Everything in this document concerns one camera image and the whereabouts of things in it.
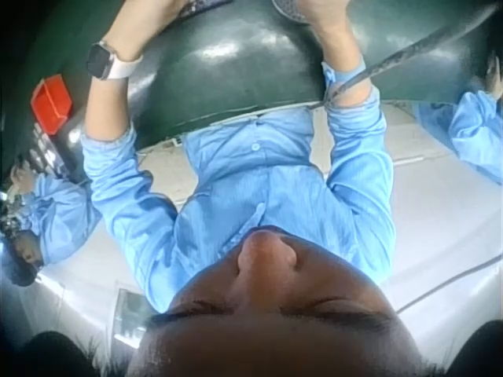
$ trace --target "red container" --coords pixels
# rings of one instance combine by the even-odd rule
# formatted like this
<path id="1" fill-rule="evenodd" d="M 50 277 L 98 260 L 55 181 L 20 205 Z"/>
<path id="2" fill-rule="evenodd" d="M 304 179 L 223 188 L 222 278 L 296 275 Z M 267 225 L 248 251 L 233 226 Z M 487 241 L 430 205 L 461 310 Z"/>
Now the red container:
<path id="1" fill-rule="evenodd" d="M 72 109 L 72 99 L 61 75 L 42 79 L 31 96 L 31 109 L 46 134 L 57 133 Z"/>

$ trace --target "black watch face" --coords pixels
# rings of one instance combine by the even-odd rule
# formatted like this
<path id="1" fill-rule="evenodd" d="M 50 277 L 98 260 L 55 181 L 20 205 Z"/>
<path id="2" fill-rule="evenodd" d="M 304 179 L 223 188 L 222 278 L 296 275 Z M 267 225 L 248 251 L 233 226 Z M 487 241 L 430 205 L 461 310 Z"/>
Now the black watch face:
<path id="1" fill-rule="evenodd" d="M 112 54 L 104 47 L 94 44 L 87 58 L 87 70 L 94 77 L 106 79 L 110 71 Z"/>

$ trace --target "dark green curved surface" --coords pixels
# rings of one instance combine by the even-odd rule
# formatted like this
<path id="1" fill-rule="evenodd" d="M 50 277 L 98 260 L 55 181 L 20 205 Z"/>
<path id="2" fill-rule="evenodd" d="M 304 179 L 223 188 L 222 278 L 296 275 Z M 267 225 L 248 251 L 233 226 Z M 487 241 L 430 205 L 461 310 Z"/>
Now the dark green curved surface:
<path id="1" fill-rule="evenodd" d="M 36 38 L 9 98 L 2 173 L 31 137 L 31 92 L 42 77 L 61 73 L 82 122 L 90 78 L 89 46 L 108 29 L 120 1 L 64 0 Z M 354 0 L 351 19 L 368 64 L 473 12 L 476 0 Z M 483 74 L 486 29 L 375 78 L 384 100 L 454 102 Z M 130 105 L 140 147 L 209 123 L 284 104 L 318 101 L 324 83 L 321 51 L 308 27 L 293 24 L 270 0 L 233 4 L 172 25 L 152 41 L 131 79 Z"/>

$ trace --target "blue shirt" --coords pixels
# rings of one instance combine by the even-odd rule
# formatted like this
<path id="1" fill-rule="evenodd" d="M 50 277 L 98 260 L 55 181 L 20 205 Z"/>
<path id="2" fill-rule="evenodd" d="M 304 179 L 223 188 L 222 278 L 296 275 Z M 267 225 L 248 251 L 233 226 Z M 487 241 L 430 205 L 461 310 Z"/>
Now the blue shirt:
<path id="1" fill-rule="evenodd" d="M 324 67 L 332 85 L 365 65 L 350 74 Z M 393 166 L 384 150 L 379 92 L 373 88 L 360 106 L 327 110 L 336 139 L 327 180 L 309 160 L 314 129 L 307 108 L 186 135 L 183 145 L 199 182 L 180 213 L 150 192 L 152 178 L 138 169 L 132 128 L 111 143 L 83 138 L 93 203 L 157 311 L 165 312 L 189 279 L 262 225 L 316 243 L 376 282 L 386 278 L 395 245 Z"/>
<path id="2" fill-rule="evenodd" d="M 44 265 L 72 256 L 101 219 L 83 187 L 50 175 L 40 174 L 23 199 L 20 227 L 39 237 Z"/>
<path id="3" fill-rule="evenodd" d="M 501 185 L 503 118 L 489 94 L 466 93 L 458 106 L 417 104 L 420 125 L 484 176 Z"/>

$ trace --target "nose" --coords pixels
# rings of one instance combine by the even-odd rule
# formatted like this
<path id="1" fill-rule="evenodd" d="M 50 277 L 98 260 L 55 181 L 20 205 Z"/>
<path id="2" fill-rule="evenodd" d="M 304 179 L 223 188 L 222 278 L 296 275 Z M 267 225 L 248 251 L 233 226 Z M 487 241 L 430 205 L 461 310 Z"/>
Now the nose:
<path id="1" fill-rule="evenodd" d="M 259 230 L 243 243 L 233 285 L 236 312 L 277 312 L 296 276 L 296 251 L 280 233 Z"/>
<path id="2" fill-rule="evenodd" d="M 33 253 L 27 249 L 23 249 L 23 251 L 21 252 L 21 257 L 26 263 L 32 263 L 35 259 Z"/>

